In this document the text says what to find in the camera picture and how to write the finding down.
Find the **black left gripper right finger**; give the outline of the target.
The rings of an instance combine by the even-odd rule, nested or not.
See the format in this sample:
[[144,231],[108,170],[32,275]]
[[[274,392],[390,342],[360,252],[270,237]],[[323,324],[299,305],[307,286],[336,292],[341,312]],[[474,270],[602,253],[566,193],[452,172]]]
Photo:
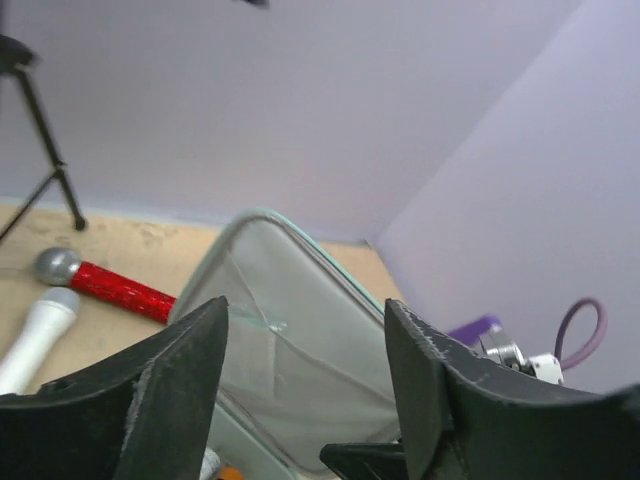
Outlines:
[[410,478],[638,478],[638,386],[598,395],[540,381],[397,300],[384,328]]

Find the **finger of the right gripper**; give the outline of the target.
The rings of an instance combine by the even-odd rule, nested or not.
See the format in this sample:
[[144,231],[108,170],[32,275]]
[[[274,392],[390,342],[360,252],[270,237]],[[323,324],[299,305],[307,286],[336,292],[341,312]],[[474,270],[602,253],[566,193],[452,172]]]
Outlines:
[[343,480],[408,480],[403,445],[392,443],[327,444],[319,459]]

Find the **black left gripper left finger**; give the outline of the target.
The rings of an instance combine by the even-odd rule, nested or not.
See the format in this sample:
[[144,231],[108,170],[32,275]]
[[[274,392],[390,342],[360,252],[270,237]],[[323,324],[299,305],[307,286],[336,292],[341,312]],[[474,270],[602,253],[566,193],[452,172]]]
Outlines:
[[210,299],[108,358],[1,398],[4,479],[197,479],[228,337]]

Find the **brown bottle with orange cap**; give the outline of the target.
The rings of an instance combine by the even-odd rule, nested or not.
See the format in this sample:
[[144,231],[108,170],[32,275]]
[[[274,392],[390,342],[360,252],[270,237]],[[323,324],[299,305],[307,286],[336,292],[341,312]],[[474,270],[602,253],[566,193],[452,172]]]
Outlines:
[[235,467],[223,467],[218,473],[218,480],[243,480],[243,474]]

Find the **mint green medicine kit case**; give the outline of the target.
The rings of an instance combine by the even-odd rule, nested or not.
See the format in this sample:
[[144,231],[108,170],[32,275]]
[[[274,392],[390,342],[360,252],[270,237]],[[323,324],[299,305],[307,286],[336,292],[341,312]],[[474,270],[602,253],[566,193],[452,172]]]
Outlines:
[[247,479],[328,479],[330,443],[387,443],[400,427],[383,306],[277,212],[236,216],[169,318],[228,302],[208,445]]

